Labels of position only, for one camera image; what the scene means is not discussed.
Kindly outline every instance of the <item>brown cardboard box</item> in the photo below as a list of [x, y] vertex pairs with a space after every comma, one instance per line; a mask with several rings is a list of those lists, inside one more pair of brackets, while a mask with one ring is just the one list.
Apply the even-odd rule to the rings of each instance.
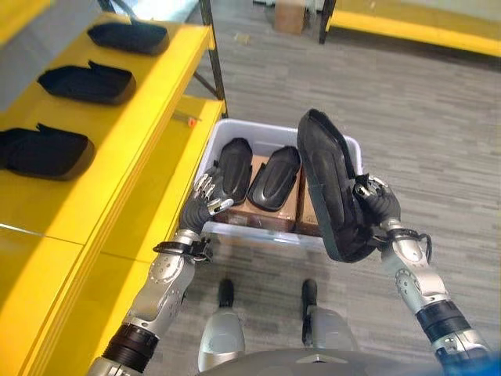
[[276, 0], [275, 30], [299, 35], [305, 24], [305, 0]]
[[[250, 183], [254, 181], [254, 177], [258, 173], [261, 163], [266, 163], [268, 159], [268, 157], [261, 157], [259, 155], [253, 156]], [[243, 204], [233, 206], [229, 210], [217, 214], [214, 219], [216, 222], [229, 223], [231, 225], [290, 232], [296, 220], [297, 192], [299, 191], [298, 180], [299, 179], [296, 179], [296, 183], [287, 201], [278, 211], [271, 212], [261, 210], [253, 206], [252, 203], [246, 199]]]
[[297, 196], [296, 232], [314, 237], [321, 236], [319, 223], [316, 220], [315, 209], [313, 209], [312, 199], [308, 192], [306, 174], [303, 172], [303, 169], [301, 169], [299, 194]]

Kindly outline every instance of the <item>black table leg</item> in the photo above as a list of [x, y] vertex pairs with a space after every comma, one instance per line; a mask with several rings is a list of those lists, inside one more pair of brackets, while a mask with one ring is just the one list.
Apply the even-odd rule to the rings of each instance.
[[329, 22], [329, 17], [332, 15], [335, 6], [336, 6], [336, 0], [325, 0], [325, 2], [323, 3], [322, 20], [320, 22], [320, 36], [319, 36], [319, 42], [321, 45], [323, 45], [326, 42], [327, 22]]
[[225, 101], [226, 111], [222, 114], [224, 118], [228, 117], [228, 104], [226, 102], [225, 87], [222, 84], [221, 65], [219, 64], [218, 43], [216, 42], [216, 34], [214, 31], [214, 21], [212, 19], [212, 10], [210, 0], [199, 0], [200, 12], [202, 13], [202, 21], [205, 26], [212, 26], [212, 34], [214, 37], [214, 49], [209, 50], [211, 59], [212, 74], [214, 75], [214, 83], [216, 84], [216, 93], [219, 100]]

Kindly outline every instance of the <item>black object held by robot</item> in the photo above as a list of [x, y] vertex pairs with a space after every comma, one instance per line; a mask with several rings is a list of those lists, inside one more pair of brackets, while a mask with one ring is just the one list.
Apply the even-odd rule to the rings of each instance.
[[340, 262], [364, 259], [375, 249], [372, 223], [352, 193], [356, 175], [343, 135], [323, 112], [310, 110], [299, 123], [297, 148], [327, 254]]

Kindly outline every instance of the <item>robot forearm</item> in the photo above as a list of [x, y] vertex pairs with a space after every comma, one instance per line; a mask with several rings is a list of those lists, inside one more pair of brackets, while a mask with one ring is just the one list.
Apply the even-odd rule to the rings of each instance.
[[428, 264], [419, 237], [396, 219], [381, 224], [389, 244], [381, 258], [398, 293], [420, 322], [438, 361], [447, 371], [488, 356], [489, 348], [452, 302], [440, 276]]
[[[168, 244], [190, 247], [199, 240], [197, 233], [181, 230]], [[182, 255], [179, 247], [164, 248], [154, 259], [144, 286], [88, 376], [136, 376], [144, 371], [158, 341], [178, 315], [195, 273], [193, 257]]]

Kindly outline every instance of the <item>yellow shelf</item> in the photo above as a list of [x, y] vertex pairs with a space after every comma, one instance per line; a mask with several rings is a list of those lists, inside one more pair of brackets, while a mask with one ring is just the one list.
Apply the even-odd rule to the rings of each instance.
[[331, 26], [501, 56], [500, 22], [399, 0], [338, 0]]
[[[96, 23], [108, 20], [127, 22], [104, 13]], [[211, 29], [158, 24], [167, 27], [171, 39], [160, 56], [104, 49], [83, 33], [50, 64], [83, 66], [94, 60], [129, 69], [137, 89], [127, 103], [79, 103], [50, 96], [33, 83], [0, 116], [0, 131], [40, 122], [85, 134], [96, 145], [92, 165], [74, 181], [0, 171], [0, 224], [20, 229], [0, 233], [0, 262], [9, 269], [0, 276], [0, 325], [18, 330], [0, 334], [2, 375], [42, 374], [92, 266], [98, 256], [108, 257], [100, 252], [110, 233], [107, 253], [147, 260], [152, 257], [147, 248], [175, 228], [225, 104], [182, 97], [201, 56], [214, 46]], [[176, 108], [201, 120], [194, 128], [170, 121]]]
[[0, 368], [24, 374], [40, 351], [45, 321], [55, 313], [80, 244], [0, 227]]
[[51, 0], [2, 0], [0, 45], [5, 44], [31, 20], [50, 6]]
[[[124, 20], [103, 14], [99, 22], [117, 18]], [[169, 23], [167, 27], [171, 44], [158, 57], [104, 49], [83, 33], [51, 63], [50, 67], [84, 66], [93, 60], [129, 69], [137, 89], [127, 103], [103, 106], [62, 99], [50, 96], [34, 82], [2, 114], [0, 130], [34, 128], [40, 122], [87, 135], [97, 154], [90, 169], [70, 182], [1, 171], [0, 223], [79, 244], [102, 236], [113, 224], [211, 43], [209, 27]]]
[[[201, 120], [188, 138], [178, 137], [185, 123], [169, 122], [169, 129], [177, 131], [160, 138], [62, 328], [45, 375], [85, 374], [105, 349], [145, 281], [156, 255], [153, 246], [175, 231], [173, 222], [190, 190], [182, 182], [193, 180], [222, 104], [190, 97], [180, 101], [180, 111]], [[186, 147], [172, 150], [173, 139]], [[175, 169], [165, 163], [170, 157], [179, 160]]]

